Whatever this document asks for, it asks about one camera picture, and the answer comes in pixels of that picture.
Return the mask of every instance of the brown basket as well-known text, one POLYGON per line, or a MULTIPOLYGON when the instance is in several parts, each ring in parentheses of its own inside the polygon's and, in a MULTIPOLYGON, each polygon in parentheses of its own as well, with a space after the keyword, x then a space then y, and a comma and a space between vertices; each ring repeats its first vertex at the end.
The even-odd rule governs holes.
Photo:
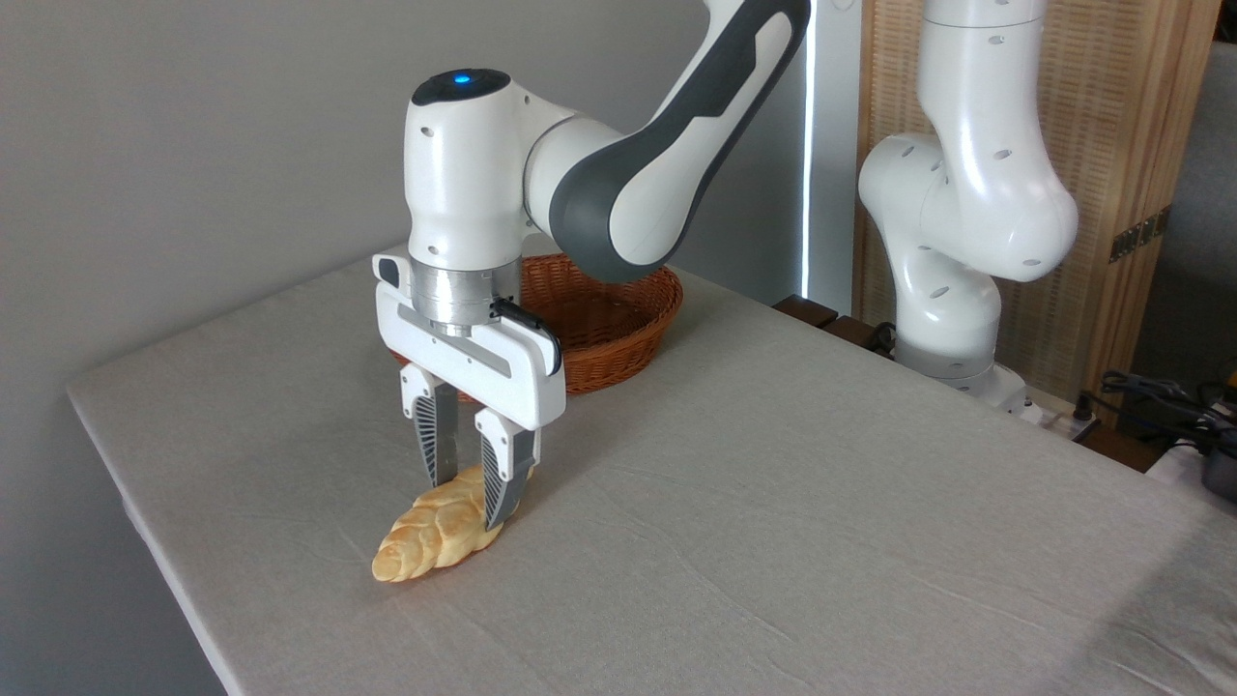
POLYGON ((567 253, 554 253, 524 258, 520 303, 558 336, 567 393, 588 394, 648 366, 683 304, 683 284, 664 267, 635 282, 606 284, 584 274, 567 253))

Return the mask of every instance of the bread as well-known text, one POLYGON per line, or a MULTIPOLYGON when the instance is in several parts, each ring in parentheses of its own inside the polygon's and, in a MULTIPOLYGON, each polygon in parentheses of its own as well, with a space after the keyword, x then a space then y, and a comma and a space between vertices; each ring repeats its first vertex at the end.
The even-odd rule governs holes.
POLYGON ((485 530, 485 477, 480 465, 470 467, 423 493, 395 520, 374 556, 374 579, 402 582, 454 566, 492 544, 501 530, 501 524, 485 530))

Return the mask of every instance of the black cable bundle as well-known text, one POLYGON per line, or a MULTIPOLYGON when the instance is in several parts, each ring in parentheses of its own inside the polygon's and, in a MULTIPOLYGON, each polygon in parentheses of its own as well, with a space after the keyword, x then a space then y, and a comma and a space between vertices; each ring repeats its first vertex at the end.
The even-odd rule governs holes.
POLYGON ((1217 496, 1237 502, 1237 420, 1233 414, 1205 403, 1201 389, 1195 399, 1175 382, 1148 380, 1119 371, 1103 373, 1100 391, 1103 394, 1129 394, 1138 403, 1154 402, 1184 417, 1185 420, 1176 425, 1158 423, 1110 404, 1090 392, 1079 397, 1076 412, 1086 413, 1092 405, 1103 407, 1160 436, 1175 438, 1178 441, 1170 448, 1194 448, 1205 457, 1202 486, 1217 496))
POLYGON ((1079 407, 1084 410, 1092 404, 1102 407, 1157 434, 1175 438, 1181 441, 1178 445, 1191 446, 1204 455, 1210 455, 1212 450, 1218 449, 1228 457, 1237 457, 1237 441, 1228 433, 1237 429, 1235 417, 1195 399, 1175 382, 1108 371, 1101 378, 1100 391, 1103 394, 1129 394, 1139 402, 1154 402, 1180 414, 1184 419, 1176 424, 1159 423, 1145 415, 1110 404, 1090 392, 1082 392, 1079 407))

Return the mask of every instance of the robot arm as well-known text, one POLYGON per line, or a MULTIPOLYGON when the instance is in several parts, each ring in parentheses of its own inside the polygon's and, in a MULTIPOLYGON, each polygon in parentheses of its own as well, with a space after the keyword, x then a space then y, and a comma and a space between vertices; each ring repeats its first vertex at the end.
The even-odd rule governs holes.
POLYGON ((657 114, 622 136, 492 69, 435 75, 404 124, 411 258, 379 255, 379 329, 408 362, 404 415, 434 486, 455 476, 456 388, 485 409, 486 529, 515 509, 562 415, 558 342, 520 310, 523 237, 541 227, 606 282, 674 251, 743 127, 798 48, 809 0, 704 0, 705 41, 657 114))
POLYGON ((674 252, 700 197, 803 38, 803 0, 706 0, 709 32, 653 119, 620 137, 588 119, 550 130, 528 211, 580 268, 626 282, 674 252))
POLYGON ((918 95, 936 135, 887 137, 858 182, 893 266, 898 362, 1012 413, 1025 386, 993 362, 990 276, 1047 274, 1077 230, 1035 106, 1047 2, 925 0, 918 95))

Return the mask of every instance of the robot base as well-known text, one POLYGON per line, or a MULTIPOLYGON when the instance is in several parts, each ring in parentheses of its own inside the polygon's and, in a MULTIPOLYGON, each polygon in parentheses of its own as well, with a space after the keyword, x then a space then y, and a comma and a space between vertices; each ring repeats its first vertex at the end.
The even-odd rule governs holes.
POLYGON ((1013 414, 1024 422, 1038 425, 1043 419, 1043 410, 1032 404, 1030 398, 1027 397, 1027 383, 1004 366, 993 363, 992 367, 977 376, 960 380, 938 378, 938 382, 965 392, 980 402, 1013 414))

